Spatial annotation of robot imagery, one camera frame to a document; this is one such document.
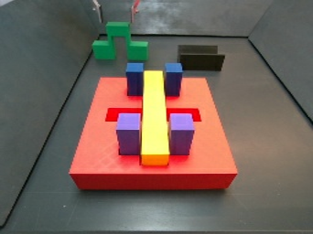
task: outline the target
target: red platform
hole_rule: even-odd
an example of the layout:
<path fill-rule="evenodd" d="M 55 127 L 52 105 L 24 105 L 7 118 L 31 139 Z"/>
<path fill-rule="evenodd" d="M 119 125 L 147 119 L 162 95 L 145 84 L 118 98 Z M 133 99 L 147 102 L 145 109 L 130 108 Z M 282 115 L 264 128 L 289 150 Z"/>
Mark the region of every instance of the red platform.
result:
<path fill-rule="evenodd" d="M 232 184 L 237 168 L 206 79 L 182 79 L 181 96 L 166 98 L 178 112 L 198 109 L 191 154 L 170 156 L 169 166 L 143 166 L 139 156 L 119 155 L 117 122 L 109 108 L 141 112 L 142 98 L 127 97 L 126 78 L 102 78 L 80 136 L 70 175 L 79 189 L 218 189 Z"/>

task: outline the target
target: black block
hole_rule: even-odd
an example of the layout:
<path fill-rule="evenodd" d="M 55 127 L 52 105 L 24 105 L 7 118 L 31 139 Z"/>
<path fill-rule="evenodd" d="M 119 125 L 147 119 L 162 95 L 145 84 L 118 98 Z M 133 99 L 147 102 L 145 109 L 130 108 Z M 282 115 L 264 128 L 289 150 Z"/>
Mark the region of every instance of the black block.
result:
<path fill-rule="evenodd" d="M 178 62 L 185 70 L 221 71 L 225 55 L 218 54 L 218 46 L 178 46 Z"/>

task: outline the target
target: stacked green blocks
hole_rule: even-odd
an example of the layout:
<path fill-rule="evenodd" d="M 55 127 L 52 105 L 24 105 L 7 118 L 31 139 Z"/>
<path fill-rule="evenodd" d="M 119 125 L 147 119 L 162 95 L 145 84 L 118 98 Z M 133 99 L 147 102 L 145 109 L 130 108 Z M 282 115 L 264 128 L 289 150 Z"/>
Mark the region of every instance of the stacked green blocks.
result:
<path fill-rule="evenodd" d="M 149 60 L 149 42 L 131 40 L 129 22 L 107 22 L 107 41 L 95 40 L 92 43 L 92 52 L 96 59 L 117 58 L 114 37 L 126 38 L 129 60 Z"/>

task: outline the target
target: yellow bar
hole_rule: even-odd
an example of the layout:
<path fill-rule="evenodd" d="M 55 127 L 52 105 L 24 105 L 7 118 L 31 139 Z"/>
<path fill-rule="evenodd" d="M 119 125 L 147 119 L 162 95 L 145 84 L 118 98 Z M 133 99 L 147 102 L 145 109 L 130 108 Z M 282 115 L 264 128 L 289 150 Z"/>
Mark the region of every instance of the yellow bar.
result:
<path fill-rule="evenodd" d="M 169 164 L 169 134 L 163 92 L 163 72 L 143 73 L 142 165 Z"/>

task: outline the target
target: gray wall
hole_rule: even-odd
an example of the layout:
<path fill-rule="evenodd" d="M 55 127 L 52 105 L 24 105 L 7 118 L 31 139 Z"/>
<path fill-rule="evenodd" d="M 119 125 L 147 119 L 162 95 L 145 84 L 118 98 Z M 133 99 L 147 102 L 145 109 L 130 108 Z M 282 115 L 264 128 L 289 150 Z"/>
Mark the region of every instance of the gray wall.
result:
<path fill-rule="evenodd" d="M 0 7 L 0 226 L 96 37 L 80 1 L 16 0 Z"/>
<path fill-rule="evenodd" d="M 248 37 L 273 0 L 143 0 L 135 15 L 133 34 Z M 130 21 L 134 0 L 99 0 L 104 24 L 99 24 L 92 1 L 83 1 L 106 33 L 107 21 Z"/>
<path fill-rule="evenodd" d="M 313 1 L 276 0 L 249 40 L 313 120 Z"/>

